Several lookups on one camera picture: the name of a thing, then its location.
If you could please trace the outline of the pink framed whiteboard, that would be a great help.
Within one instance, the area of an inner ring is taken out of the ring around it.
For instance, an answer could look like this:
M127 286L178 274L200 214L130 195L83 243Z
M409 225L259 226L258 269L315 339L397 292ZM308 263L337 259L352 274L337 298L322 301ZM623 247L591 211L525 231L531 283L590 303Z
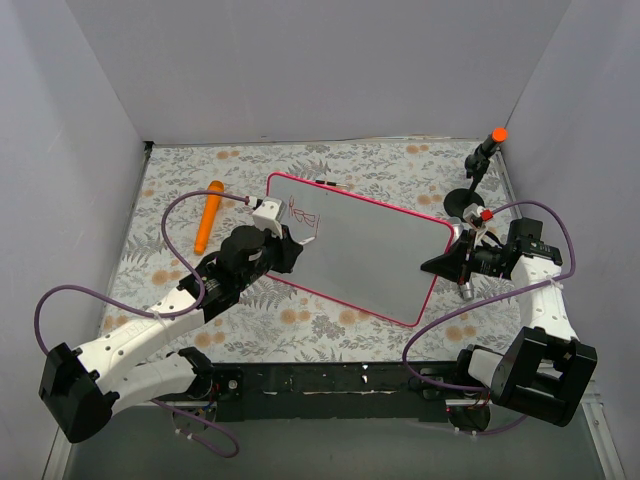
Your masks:
M304 245L293 272L272 279L400 325L416 326L436 278L423 262L443 254L446 221L361 195L272 173L266 193L284 204L282 224Z

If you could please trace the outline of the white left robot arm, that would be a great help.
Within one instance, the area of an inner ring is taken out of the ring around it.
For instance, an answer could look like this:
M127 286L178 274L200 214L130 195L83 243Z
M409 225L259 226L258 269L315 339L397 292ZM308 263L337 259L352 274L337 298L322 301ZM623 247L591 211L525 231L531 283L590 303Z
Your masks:
M39 396L67 440L85 441L115 414L155 397L205 398L214 385L213 366L197 349L153 363L147 357L236 305L263 275L291 273L302 251L287 228L276 236L237 227L144 316L76 348L51 348Z

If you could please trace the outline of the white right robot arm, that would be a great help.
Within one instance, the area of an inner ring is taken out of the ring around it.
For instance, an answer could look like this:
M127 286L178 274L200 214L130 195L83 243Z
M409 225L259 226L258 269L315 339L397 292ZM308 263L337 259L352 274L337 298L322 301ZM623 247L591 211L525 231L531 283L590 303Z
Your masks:
M596 350L571 326L558 281L562 258L545 244L542 222L511 222L503 246L477 242L464 230L449 250L421 269L456 284L473 274L509 280L519 293L522 327L503 354L470 345L458 355L454 389L475 397L488 389L495 404L564 427L572 419L597 365Z

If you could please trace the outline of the silver microphone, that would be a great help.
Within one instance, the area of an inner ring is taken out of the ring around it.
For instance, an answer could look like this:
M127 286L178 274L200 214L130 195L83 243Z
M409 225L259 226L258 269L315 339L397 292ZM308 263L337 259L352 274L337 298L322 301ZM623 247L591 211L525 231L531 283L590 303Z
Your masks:
M465 227L462 221L458 217L450 217L447 219L447 221L453 227L454 236L453 236L452 243L455 243L458 240L458 238L461 236ZM474 286L471 281L468 281L464 284L460 284L459 292L460 292L461 298L465 302L471 302L475 297Z

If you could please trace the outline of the black microphone stand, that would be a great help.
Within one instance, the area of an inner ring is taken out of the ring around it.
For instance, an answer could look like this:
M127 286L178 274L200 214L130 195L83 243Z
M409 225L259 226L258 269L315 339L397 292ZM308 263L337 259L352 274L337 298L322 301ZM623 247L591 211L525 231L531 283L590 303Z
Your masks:
M468 188L457 188L444 198L443 206L450 217L462 218L464 210L472 204L485 206L476 189L490 165L490 158L480 150L470 154L465 160L466 177L472 180Z

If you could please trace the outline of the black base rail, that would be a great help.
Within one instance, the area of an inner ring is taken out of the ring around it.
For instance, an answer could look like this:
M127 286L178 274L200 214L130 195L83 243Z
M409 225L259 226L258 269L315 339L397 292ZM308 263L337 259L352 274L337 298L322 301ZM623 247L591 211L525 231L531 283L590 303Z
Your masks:
M161 399L219 422L409 419L485 431L491 419L485 395L432 385L397 362L218 364L202 394Z

